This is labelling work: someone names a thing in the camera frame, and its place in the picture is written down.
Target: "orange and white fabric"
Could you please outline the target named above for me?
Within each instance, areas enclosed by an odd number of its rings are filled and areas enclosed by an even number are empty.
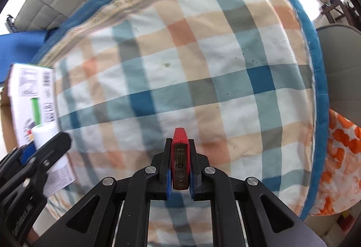
[[[332,215],[361,200],[361,128],[329,110],[324,171],[311,215]]]

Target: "triangular cutout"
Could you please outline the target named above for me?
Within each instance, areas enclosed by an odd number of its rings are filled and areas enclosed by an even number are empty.
[[[262,195],[261,202],[265,208],[273,232],[279,233],[294,226],[295,223],[284,214],[268,196]]]
[[[73,216],[66,226],[80,233],[85,234],[88,231],[91,219],[100,200],[100,196],[94,196],[79,212]]]

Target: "orange spotted cloth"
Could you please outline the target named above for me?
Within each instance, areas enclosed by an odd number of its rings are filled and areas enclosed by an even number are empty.
[[[329,110],[324,171],[311,215],[332,215],[361,200],[361,128]]]

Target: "barcode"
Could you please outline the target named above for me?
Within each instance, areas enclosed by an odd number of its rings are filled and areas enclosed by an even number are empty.
[[[43,72],[43,86],[51,87],[51,72]]]

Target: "red and black object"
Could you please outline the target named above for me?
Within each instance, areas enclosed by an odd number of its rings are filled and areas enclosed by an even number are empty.
[[[69,148],[69,136],[59,133],[0,186],[0,246],[22,246],[46,204],[46,171]],[[0,178],[10,158],[0,162]],[[177,128],[149,167],[126,179],[101,180],[33,247],[146,247],[150,201],[168,200],[171,180],[174,188],[189,186],[194,201],[211,202],[214,247],[245,247],[245,236],[249,247],[326,246],[259,180],[238,180],[210,167],[208,158],[196,152],[194,140]]]

